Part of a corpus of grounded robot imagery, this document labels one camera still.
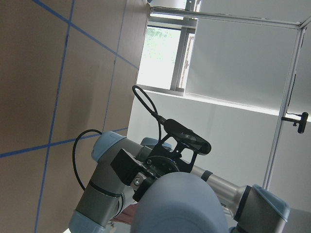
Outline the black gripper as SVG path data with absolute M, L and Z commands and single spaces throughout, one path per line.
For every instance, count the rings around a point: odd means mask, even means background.
M 129 152 L 121 149 L 111 162 L 111 167 L 121 182 L 134 190 L 133 200 L 139 202 L 152 184 L 162 176 L 178 172 L 172 159 L 151 156 L 141 162 Z

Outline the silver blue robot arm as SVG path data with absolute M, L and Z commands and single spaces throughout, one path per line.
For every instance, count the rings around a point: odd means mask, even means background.
M 193 132 L 140 144 L 115 132 L 96 141 L 97 166 L 69 222 L 72 233 L 103 233 L 110 220 L 136 206 L 133 233 L 280 233 L 286 202 L 258 185 L 237 186 L 186 163 L 184 149 L 206 155 L 210 144 Z

